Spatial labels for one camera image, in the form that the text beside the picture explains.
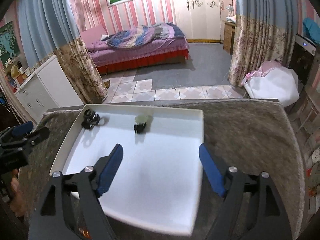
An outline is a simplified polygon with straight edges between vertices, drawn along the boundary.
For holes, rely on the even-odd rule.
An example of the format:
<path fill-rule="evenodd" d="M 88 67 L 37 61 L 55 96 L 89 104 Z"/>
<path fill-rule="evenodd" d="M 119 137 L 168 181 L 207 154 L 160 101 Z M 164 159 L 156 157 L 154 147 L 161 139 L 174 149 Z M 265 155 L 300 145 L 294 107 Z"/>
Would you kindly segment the left hand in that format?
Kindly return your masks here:
<path fill-rule="evenodd" d="M 10 182 L 10 188 L 12 191 L 12 200 L 9 206 L 16 217 L 23 217 L 27 211 L 27 207 L 17 179 L 18 170 L 14 169 L 11 174 L 12 179 Z"/>

